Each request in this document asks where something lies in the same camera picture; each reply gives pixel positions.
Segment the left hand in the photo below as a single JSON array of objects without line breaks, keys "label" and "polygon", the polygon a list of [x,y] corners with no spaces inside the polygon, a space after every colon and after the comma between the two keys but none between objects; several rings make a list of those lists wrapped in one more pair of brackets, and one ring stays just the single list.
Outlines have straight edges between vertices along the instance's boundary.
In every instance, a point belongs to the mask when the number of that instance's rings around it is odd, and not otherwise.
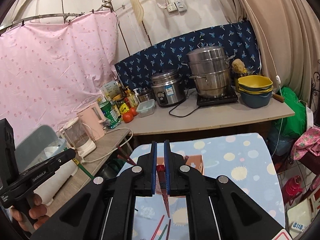
[{"label": "left hand", "polygon": [[[33,195],[34,206],[29,210],[29,216],[36,220],[33,227],[37,230],[41,225],[43,225],[50,217],[47,215],[47,208],[42,204],[42,198],[38,194]],[[23,221],[23,216],[20,211],[16,210],[14,207],[10,208],[10,214],[14,220],[16,220],[20,227],[29,232],[26,223]]]}]

